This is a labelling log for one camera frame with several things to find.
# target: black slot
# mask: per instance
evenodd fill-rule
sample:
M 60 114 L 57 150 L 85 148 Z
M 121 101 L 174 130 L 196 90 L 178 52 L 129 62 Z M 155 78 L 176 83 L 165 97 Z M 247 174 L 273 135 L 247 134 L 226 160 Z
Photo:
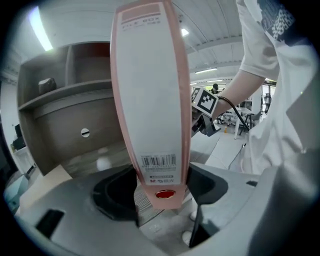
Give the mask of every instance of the black slot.
M 252 187 L 256 187 L 258 182 L 254 181 L 254 180 L 249 180 L 246 184 L 252 186 Z
M 64 213 L 60 210 L 49 210 L 36 225 L 36 229 L 46 238 L 50 239 Z

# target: ceiling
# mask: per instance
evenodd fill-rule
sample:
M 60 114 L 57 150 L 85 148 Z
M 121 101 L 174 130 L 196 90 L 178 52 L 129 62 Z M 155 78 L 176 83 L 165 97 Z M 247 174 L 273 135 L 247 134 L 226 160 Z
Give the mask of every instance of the ceiling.
M 53 46 L 90 41 L 110 41 L 114 12 L 131 0 L 49 0 L 40 4 L 40 15 Z M 190 81 L 224 80 L 237 73 L 244 56 L 241 24 L 235 0 L 173 0 L 183 39 Z M 22 62 L 44 52 L 27 18 L 16 29 L 12 47 Z M 217 70 L 195 74 L 209 68 Z

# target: round hole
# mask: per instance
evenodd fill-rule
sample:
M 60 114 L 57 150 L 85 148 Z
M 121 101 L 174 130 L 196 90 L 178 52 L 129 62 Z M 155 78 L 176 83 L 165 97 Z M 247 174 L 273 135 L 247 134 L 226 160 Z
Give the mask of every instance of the round hole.
M 90 131 L 87 129 L 87 128 L 83 128 L 82 130 L 81 130 L 81 135 L 82 135 L 82 137 L 89 137 L 89 135 L 90 135 Z

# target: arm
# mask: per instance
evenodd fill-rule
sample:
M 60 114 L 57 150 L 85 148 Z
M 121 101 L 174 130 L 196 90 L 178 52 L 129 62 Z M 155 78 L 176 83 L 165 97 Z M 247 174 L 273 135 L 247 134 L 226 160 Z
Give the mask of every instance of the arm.
M 238 105 L 252 95 L 265 78 L 277 79 L 279 64 L 277 54 L 263 28 L 253 19 L 243 0 L 237 0 L 239 19 L 242 27 L 244 57 L 240 69 L 232 82 L 220 96 Z M 213 112 L 215 119 L 231 106 L 219 100 Z
M 238 105 L 252 95 L 263 84 L 265 79 L 265 77 L 239 70 L 228 87 L 219 96 L 227 98 L 234 105 Z M 226 101 L 220 99 L 215 107 L 212 118 L 216 119 L 218 115 L 229 109 L 231 109 L 231 106 Z

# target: barcode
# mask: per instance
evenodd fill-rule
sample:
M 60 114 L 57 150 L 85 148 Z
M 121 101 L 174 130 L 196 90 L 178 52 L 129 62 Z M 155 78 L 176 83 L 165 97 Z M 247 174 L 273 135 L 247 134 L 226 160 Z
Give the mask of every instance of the barcode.
M 169 167 L 176 165 L 176 155 L 166 154 L 160 156 L 142 156 L 142 162 L 145 167 Z

